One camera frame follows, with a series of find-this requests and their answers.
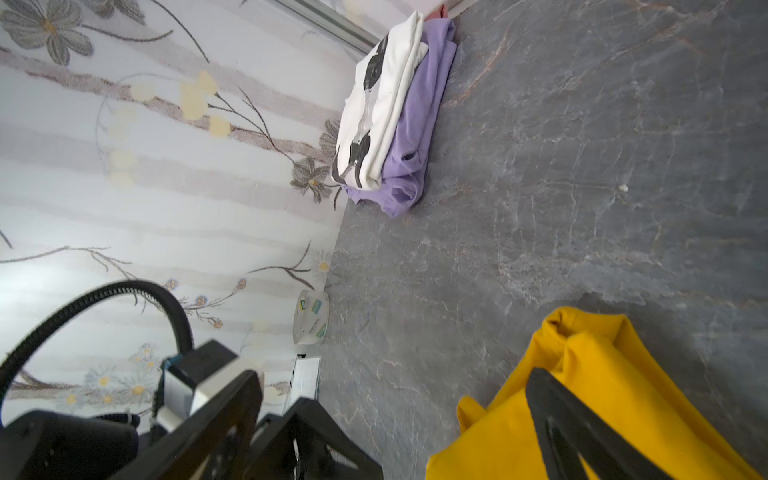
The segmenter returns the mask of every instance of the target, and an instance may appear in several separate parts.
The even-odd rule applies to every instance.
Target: yellow cloth
[[[659,367],[626,316],[560,308],[533,335],[487,409],[461,399],[462,434],[429,459],[427,480],[547,478],[525,399],[535,367],[547,369],[673,478],[760,478]]]

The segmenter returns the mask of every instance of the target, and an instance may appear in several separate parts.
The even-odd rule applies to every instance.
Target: marble surface
[[[482,0],[425,196],[350,205],[319,399],[387,478],[423,478],[556,306],[622,312],[768,475],[768,5]]]

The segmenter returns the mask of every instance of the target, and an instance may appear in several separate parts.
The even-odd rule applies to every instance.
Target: white folded shirt
[[[429,48],[421,42],[423,27],[424,15],[413,12],[357,64],[336,141],[332,173],[338,183],[360,190],[381,187],[413,72]]]

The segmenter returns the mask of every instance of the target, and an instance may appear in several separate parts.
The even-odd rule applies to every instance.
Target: red cloth
[[[440,5],[434,12],[427,15],[427,18],[424,19],[424,22],[427,20],[432,20],[434,18],[447,18],[448,17],[448,9],[445,7],[445,3]]]

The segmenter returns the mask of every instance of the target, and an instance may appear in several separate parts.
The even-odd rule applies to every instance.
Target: brown painted branch
[[[186,121],[184,120],[184,115],[182,114],[181,109],[177,105],[163,100],[162,98],[155,97],[152,100],[145,102],[135,101],[134,98],[131,97],[130,85],[116,84],[105,78],[99,78],[89,74],[75,74],[59,65],[35,60],[34,58],[25,57],[23,55],[17,55],[5,47],[0,47],[0,65],[23,71],[33,78],[43,78],[52,81],[55,84],[59,84],[72,91],[104,95],[113,100],[143,104],[153,112],[161,114],[166,118],[192,125],[201,130],[208,130],[209,128],[208,116],[204,116],[195,121]],[[257,131],[233,126],[229,138],[263,150],[276,151],[270,140]],[[320,149],[304,142],[275,139],[274,143],[277,149],[279,149],[278,151],[305,155],[307,157],[315,158],[318,161],[323,161],[325,158]]]

